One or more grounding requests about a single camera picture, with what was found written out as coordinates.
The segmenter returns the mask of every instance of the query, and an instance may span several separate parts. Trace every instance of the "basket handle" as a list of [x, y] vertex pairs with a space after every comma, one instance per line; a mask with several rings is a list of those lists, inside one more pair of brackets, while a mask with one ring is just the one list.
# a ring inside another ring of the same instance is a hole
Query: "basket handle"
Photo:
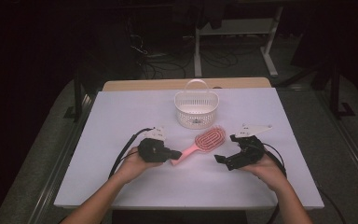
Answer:
[[187, 91], [188, 85], [189, 85], [190, 83], [193, 83], [193, 82], [200, 82], [200, 83], [204, 84], [205, 87], [206, 87], [206, 91], [209, 92], [209, 86], [206, 84], [206, 82], [205, 82], [204, 80], [199, 79], [199, 78], [195, 78], [195, 79], [189, 80], [189, 81], [187, 82], [187, 84], [185, 85], [185, 91]]

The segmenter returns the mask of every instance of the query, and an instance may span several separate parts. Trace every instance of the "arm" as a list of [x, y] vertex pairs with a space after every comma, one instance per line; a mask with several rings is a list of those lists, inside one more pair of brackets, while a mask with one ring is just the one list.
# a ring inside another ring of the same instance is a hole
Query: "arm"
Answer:
[[162, 164], [145, 162], [138, 153], [133, 153], [136, 151], [136, 147], [132, 148], [115, 174], [61, 223], [100, 223], [124, 185], [130, 183], [146, 169]]
[[269, 156], [265, 154], [258, 163], [244, 166], [241, 170], [256, 175], [276, 193], [285, 224], [312, 223], [292, 185]]

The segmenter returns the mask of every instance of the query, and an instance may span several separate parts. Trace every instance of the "dark background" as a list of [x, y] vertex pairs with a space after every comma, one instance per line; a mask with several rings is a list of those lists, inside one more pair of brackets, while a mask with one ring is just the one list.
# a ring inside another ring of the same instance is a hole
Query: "dark background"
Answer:
[[[172, 7], [112, 9], [128, 2], [0, 0], [0, 205], [74, 74], [89, 94], [106, 80], [136, 79], [142, 71], [130, 48], [131, 29], [154, 44], [180, 41], [188, 32], [188, 26], [172, 23]], [[290, 5], [278, 33], [303, 34], [294, 65], [310, 67], [329, 55], [330, 64], [358, 88], [358, 3], [327, 2]], [[268, 11], [259, 10], [258, 15]], [[136, 21], [130, 30], [128, 17]]]

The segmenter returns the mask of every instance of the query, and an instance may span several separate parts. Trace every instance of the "hairbrush handle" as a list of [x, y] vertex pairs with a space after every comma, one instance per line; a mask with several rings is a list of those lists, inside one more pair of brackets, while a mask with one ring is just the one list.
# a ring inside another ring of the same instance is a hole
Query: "hairbrush handle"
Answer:
[[200, 148], [196, 145], [193, 144], [190, 148], [185, 149], [184, 151], [182, 151], [182, 156], [179, 157], [178, 160], [171, 160], [172, 165], [176, 165], [177, 163], [183, 161], [185, 158], [187, 158], [191, 153], [193, 153], [196, 150], [199, 150]]

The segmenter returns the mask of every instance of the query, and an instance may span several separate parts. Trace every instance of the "forearm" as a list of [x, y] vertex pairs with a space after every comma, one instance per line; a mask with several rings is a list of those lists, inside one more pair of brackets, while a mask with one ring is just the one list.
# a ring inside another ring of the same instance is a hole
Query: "forearm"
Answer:
[[283, 223], [285, 224], [307, 224], [312, 223], [307, 211], [304, 209], [301, 201], [298, 199], [295, 190], [287, 182], [285, 188], [275, 191], [280, 206]]
[[62, 224], [100, 223], [124, 183], [114, 175], [83, 202]]

